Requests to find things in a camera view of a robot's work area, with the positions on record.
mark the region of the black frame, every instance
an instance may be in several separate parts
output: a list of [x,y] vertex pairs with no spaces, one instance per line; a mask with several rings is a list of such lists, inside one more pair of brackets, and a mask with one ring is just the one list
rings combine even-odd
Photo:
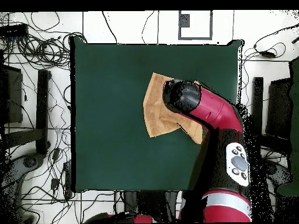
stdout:
[[182,23],[182,11],[179,10],[179,40],[212,40],[213,37],[213,11],[210,11],[210,36],[209,37],[182,37],[181,28],[183,27]]

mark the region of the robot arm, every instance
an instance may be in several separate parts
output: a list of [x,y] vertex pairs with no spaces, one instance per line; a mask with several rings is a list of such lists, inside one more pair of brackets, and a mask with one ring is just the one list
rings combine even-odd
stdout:
[[166,107],[206,130],[183,193],[180,219],[191,222],[251,222],[249,163],[238,111],[219,95],[185,80],[164,84]]

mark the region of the green table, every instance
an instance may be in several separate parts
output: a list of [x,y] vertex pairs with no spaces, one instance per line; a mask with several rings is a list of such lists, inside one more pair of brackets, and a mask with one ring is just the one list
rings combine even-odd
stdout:
[[281,185],[277,192],[283,196],[299,196],[299,57],[290,62],[290,75],[293,85],[290,97],[293,102],[291,120],[291,145],[290,169],[293,175],[292,183]]
[[75,38],[76,190],[187,190],[200,145],[181,129],[148,136],[142,106],[148,83],[153,72],[198,80],[236,102],[241,45]]

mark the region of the gray button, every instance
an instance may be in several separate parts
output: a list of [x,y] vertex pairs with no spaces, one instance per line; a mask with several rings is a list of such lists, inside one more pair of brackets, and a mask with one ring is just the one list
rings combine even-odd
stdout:
[[231,171],[232,171],[232,173],[235,174],[235,175],[239,175],[239,174],[240,174],[240,172],[239,172],[238,169],[232,169]]
[[245,171],[248,167],[248,164],[246,162],[246,160],[244,160],[243,158],[241,158],[240,156],[234,156],[231,159],[231,163],[239,170],[241,171]]
[[246,176],[245,173],[241,173],[241,176],[242,176],[242,178],[243,178],[244,180],[246,180],[247,176]]

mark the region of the brown cloth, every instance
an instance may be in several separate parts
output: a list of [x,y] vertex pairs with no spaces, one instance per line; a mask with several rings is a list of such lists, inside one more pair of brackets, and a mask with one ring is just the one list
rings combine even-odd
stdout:
[[180,114],[171,112],[164,105],[162,98],[163,85],[166,81],[172,79],[156,73],[152,74],[143,101],[144,120],[149,137],[167,134],[182,127],[195,143],[201,144],[202,126]]

